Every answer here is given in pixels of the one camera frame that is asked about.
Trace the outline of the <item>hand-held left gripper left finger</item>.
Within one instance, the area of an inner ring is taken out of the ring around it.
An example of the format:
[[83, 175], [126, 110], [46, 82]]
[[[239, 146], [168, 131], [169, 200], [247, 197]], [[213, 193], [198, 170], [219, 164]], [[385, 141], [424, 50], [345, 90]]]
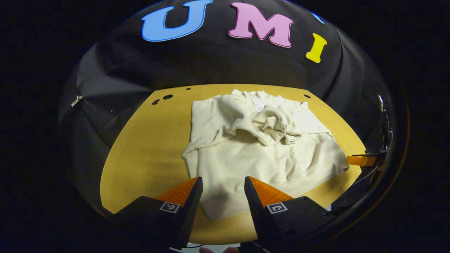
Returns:
[[140, 251], [172, 251], [186, 247], [204, 186], [195, 177], [156, 197], [141, 196], [112, 219]]

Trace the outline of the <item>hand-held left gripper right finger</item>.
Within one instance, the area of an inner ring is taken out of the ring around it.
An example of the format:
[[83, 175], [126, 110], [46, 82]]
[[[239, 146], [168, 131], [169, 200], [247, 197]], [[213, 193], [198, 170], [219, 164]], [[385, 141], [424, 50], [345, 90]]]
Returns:
[[307, 250], [334, 215], [307, 196], [291, 197], [252, 176], [244, 183], [254, 228], [269, 251]]

